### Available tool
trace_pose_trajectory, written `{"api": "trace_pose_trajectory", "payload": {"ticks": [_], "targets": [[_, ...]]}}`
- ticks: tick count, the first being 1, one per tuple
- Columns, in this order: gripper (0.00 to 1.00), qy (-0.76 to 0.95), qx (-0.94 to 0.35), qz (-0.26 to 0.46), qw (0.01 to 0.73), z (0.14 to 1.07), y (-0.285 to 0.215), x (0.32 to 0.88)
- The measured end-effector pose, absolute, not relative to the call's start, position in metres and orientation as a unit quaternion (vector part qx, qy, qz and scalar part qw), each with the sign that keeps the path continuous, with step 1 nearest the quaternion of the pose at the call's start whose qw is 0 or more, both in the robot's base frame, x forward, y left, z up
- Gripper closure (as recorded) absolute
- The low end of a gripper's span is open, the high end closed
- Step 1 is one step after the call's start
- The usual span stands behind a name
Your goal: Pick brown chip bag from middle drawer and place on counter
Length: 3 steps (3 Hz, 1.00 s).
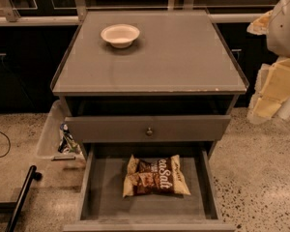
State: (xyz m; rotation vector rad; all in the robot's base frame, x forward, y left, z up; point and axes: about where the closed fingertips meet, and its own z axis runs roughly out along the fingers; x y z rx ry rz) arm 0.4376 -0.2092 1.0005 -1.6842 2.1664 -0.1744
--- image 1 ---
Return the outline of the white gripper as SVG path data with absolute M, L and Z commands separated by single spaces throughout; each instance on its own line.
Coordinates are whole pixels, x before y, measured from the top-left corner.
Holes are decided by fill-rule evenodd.
M 258 71 L 247 114 L 248 120 L 258 125 L 276 115 L 290 98 L 290 0 L 280 0 L 246 30 L 252 35 L 267 34 L 267 48 L 278 56 L 288 57 L 271 65 L 263 64 Z

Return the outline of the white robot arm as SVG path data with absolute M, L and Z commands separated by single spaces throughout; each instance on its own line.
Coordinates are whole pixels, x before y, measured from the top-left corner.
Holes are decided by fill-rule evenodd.
M 280 0 L 275 7 L 249 24 L 247 31 L 265 35 L 267 48 L 278 56 L 258 71 L 255 93 L 249 104 L 248 119 L 261 124 L 277 115 L 290 116 L 290 0 Z

